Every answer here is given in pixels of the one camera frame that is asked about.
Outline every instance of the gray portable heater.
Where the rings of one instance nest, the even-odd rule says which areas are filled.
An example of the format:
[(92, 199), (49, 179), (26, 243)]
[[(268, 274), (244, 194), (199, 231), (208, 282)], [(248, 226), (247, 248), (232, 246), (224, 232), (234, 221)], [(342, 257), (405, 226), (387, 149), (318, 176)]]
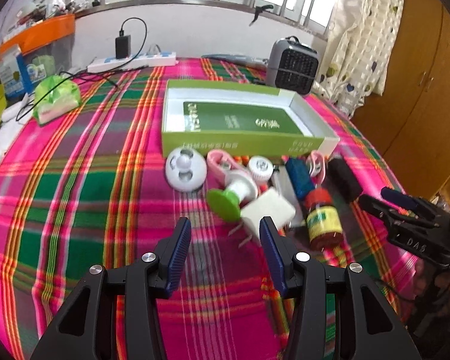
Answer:
[(271, 50), (265, 83), (308, 95), (319, 65), (318, 53), (296, 36), (277, 40)]

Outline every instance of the human hand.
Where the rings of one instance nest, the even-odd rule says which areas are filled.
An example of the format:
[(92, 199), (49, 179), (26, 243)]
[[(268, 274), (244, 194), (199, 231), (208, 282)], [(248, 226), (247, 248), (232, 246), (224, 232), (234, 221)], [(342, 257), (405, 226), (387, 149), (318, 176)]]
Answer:
[[(413, 276), (413, 285), (415, 295), (421, 296), (428, 287), (430, 281), (431, 266), (425, 264), (423, 260), (419, 259), (415, 264), (415, 275)], [(445, 272), (435, 278), (435, 285), (442, 290), (450, 286), (450, 272)], [(438, 312), (438, 316), (450, 314), (450, 296), (444, 307)]]

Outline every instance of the green tissue package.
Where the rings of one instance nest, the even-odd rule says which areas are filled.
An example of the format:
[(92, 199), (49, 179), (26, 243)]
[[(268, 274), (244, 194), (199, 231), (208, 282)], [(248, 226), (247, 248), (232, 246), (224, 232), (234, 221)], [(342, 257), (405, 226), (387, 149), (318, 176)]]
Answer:
[(34, 118), (40, 126), (82, 104), (78, 85), (70, 80), (60, 84), (62, 81), (63, 78), (60, 76), (50, 76), (38, 84), (35, 89)]

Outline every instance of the open cardboard box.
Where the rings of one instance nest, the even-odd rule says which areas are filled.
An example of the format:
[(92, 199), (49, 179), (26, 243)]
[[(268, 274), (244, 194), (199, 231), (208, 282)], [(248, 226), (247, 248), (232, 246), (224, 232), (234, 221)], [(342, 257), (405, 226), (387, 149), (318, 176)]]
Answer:
[(162, 153), (192, 147), (203, 155), (330, 156), (338, 136), (296, 92), (262, 85), (169, 80), (162, 118)]

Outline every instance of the wardrobe door handle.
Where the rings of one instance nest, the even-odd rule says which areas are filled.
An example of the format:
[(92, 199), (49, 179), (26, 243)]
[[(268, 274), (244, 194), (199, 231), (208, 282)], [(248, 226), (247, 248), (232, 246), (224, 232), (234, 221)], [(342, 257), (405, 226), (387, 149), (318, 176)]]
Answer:
[(422, 73), (422, 78), (420, 79), (420, 82), (418, 83), (418, 86), (422, 86), (423, 80), (425, 80), (425, 76), (426, 76), (426, 75), (427, 75), (427, 72), (424, 71), (424, 72)]
[(433, 77), (430, 77), (430, 78), (428, 79), (428, 85), (427, 85), (427, 88), (426, 88), (425, 92), (428, 92), (428, 91), (430, 90), (430, 87), (431, 87), (431, 85), (432, 85), (432, 82), (433, 82)]

